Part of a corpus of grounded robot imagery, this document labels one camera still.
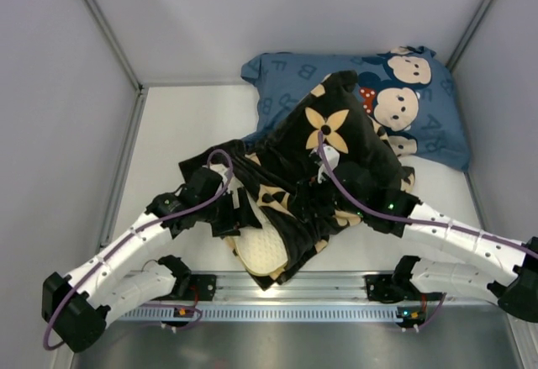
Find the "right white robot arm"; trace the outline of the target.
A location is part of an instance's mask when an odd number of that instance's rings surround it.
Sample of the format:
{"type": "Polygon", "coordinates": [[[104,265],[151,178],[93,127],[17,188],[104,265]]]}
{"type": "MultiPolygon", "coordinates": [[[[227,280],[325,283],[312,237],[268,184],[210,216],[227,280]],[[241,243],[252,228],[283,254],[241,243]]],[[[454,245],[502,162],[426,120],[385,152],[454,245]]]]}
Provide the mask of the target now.
{"type": "Polygon", "coordinates": [[[404,256],[393,272],[400,287],[481,299],[505,313],[537,320],[537,238],[507,239],[441,213],[403,190],[366,188],[357,166],[345,163],[329,174],[344,205],[373,230],[432,247],[455,257],[440,263],[404,256]]]}

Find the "white pillow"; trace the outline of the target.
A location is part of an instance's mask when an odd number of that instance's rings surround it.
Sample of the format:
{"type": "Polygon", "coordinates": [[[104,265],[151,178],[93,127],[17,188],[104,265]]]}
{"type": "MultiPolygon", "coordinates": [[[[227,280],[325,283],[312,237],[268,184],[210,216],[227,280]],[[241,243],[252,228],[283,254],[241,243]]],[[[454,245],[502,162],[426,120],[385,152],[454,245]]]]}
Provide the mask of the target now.
{"type": "Polygon", "coordinates": [[[277,229],[252,197],[248,195],[247,199],[261,228],[244,227],[239,236],[227,236],[224,242],[235,251],[236,258],[250,274],[275,278],[287,265],[286,247],[277,229]]]}

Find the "black floral plush pillowcase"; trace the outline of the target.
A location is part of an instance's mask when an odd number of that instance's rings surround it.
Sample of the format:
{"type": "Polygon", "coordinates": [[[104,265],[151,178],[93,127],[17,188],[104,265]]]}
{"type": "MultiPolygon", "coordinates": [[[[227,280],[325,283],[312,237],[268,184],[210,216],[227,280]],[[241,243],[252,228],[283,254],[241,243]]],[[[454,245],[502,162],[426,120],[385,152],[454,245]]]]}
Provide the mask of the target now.
{"type": "Polygon", "coordinates": [[[360,105],[358,75],[337,71],[317,84],[276,128],[254,140],[230,140],[179,163],[190,182],[209,164],[230,169],[230,189],[255,221],[226,235],[233,254],[261,289],[289,281],[330,238],[387,213],[406,195],[414,169],[404,166],[386,130],[360,105]]]}

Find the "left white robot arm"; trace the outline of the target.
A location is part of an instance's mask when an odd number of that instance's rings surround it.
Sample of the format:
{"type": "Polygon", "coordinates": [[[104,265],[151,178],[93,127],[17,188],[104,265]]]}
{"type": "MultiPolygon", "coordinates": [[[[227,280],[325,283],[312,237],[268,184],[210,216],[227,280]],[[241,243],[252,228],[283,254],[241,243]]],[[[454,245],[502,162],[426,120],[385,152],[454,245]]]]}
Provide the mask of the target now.
{"type": "Polygon", "coordinates": [[[197,169],[176,191],[155,196],[122,235],[88,261],[64,275],[51,273],[42,287],[43,347],[54,350],[50,335],[56,334],[60,345],[83,352],[130,310],[184,287],[187,267],[178,257],[165,256],[147,272],[130,273],[197,222],[232,216],[232,178],[232,168],[224,165],[197,169]]]}

